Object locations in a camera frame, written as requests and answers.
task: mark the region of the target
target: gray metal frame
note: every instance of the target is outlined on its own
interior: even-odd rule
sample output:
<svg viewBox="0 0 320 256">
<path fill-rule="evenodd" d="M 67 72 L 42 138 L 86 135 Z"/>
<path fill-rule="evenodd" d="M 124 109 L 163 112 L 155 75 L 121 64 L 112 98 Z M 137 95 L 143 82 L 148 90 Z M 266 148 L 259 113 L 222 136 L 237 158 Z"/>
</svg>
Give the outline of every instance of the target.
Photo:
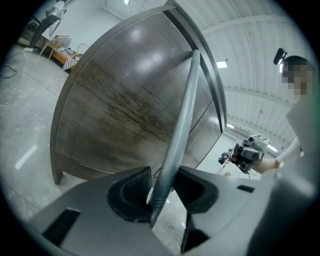
<svg viewBox="0 0 320 256">
<path fill-rule="evenodd" d="M 186 149 L 196 102 L 200 57 L 200 52 L 198 50 L 194 50 L 190 71 L 180 105 L 179 116 L 177 118 L 169 146 L 166 150 L 162 168 L 160 169 L 159 176 L 150 198 L 149 204 L 152 208 L 152 227 L 157 221 L 160 212 L 166 203 L 168 195 L 170 194 Z"/>
</svg>

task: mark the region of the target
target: black rectangular hole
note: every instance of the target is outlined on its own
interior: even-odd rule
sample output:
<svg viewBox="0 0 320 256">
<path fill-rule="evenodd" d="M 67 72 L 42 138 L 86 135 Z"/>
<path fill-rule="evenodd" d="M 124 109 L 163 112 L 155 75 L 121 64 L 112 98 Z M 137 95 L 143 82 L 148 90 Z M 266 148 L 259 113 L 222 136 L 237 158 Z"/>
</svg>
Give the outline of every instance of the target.
<svg viewBox="0 0 320 256">
<path fill-rule="evenodd" d="M 245 186 L 245 185 L 240 185 L 237 187 L 238 190 L 243 190 L 243 191 L 246 191 L 246 192 L 249 192 L 249 193 L 252 193 L 255 188 L 253 187 L 250 187 L 250 186 Z"/>
<path fill-rule="evenodd" d="M 56 246 L 60 246 L 67 233 L 79 217 L 80 212 L 66 209 L 48 227 L 43 236 Z"/>
</svg>

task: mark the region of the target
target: white sleeve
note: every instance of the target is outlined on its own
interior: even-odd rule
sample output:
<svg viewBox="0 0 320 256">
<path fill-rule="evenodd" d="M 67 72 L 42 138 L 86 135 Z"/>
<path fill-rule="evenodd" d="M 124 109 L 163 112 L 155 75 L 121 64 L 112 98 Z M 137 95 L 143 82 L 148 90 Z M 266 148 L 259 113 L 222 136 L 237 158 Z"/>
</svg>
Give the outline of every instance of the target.
<svg viewBox="0 0 320 256">
<path fill-rule="evenodd" d="M 291 145 L 286 149 L 286 151 L 282 152 L 281 155 L 276 157 L 275 159 L 279 162 L 287 162 L 289 159 L 298 157 L 301 153 L 301 147 L 299 139 L 296 137 Z"/>
</svg>

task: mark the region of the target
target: dark wood panel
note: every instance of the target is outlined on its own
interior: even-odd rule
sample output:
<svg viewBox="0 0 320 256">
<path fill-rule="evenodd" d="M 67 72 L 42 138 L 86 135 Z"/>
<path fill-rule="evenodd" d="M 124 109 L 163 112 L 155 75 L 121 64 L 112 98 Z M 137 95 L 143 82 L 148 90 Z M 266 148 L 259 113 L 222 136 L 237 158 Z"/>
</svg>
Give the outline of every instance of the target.
<svg viewBox="0 0 320 256">
<path fill-rule="evenodd" d="M 107 41 L 86 65 L 81 82 L 98 97 L 118 99 L 122 112 L 167 140 L 178 117 L 191 56 L 185 38 L 163 13 L 157 13 Z M 88 83 L 90 74 L 97 86 Z M 191 127 L 211 100 L 200 69 Z"/>
<path fill-rule="evenodd" d="M 119 172 L 161 165 L 186 86 L 191 48 L 163 13 L 106 41 L 75 78 L 60 116 L 56 151 Z M 193 123 L 210 104 L 201 72 Z"/>
<path fill-rule="evenodd" d="M 86 63 L 90 60 L 92 55 L 109 39 L 111 39 L 115 34 L 117 34 L 119 31 L 123 30 L 125 27 L 144 19 L 148 16 L 151 16 L 153 14 L 175 9 L 176 6 L 173 4 L 168 4 L 164 6 L 160 6 L 157 8 L 153 8 L 147 11 L 144 11 L 142 13 L 139 13 L 135 16 L 132 16 L 130 18 L 127 18 L 126 20 L 122 21 L 121 23 L 117 24 L 116 26 L 112 27 L 110 30 L 108 30 L 105 34 L 103 34 L 97 41 L 93 43 L 93 45 L 90 46 L 90 48 L 84 53 L 84 55 L 81 57 L 81 59 L 76 64 L 73 71 L 68 76 L 61 93 L 59 95 L 57 104 L 54 109 L 54 114 L 52 118 L 52 125 L 51 125 L 51 132 L 50 132 L 50 159 L 51 159 L 51 169 L 52 169 L 52 175 L 54 182 L 56 184 L 59 184 L 62 172 L 58 172 L 56 168 L 56 141 L 57 141 L 57 132 L 58 132 L 58 125 L 60 121 L 60 115 L 62 113 L 65 100 L 69 94 L 69 91 L 71 87 L 73 86 L 75 78 L 79 75 L 79 73 L 82 71 Z"/>
<path fill-rule="evenodd" d="M 65 172 L 84 180 L 101 178 L 112 175 L 113 172 L 97 169 L 80 162 L 74 161 L 58 152 L 55 152 L 56 168 L 59 172 Z"/>
<path fill-rule="evenodd" d="M 196 168 L 206 157 L 221 135 L 219 120 L 213 101 L 189 134 L 182 166 Z"/>
<path fill-rule="evenodd" d="M 153 167 L 163 158 L 167 143 L 112 103 L 73 86 L 61 113 L 56 151 L 112 172 Z"/>
</svg>

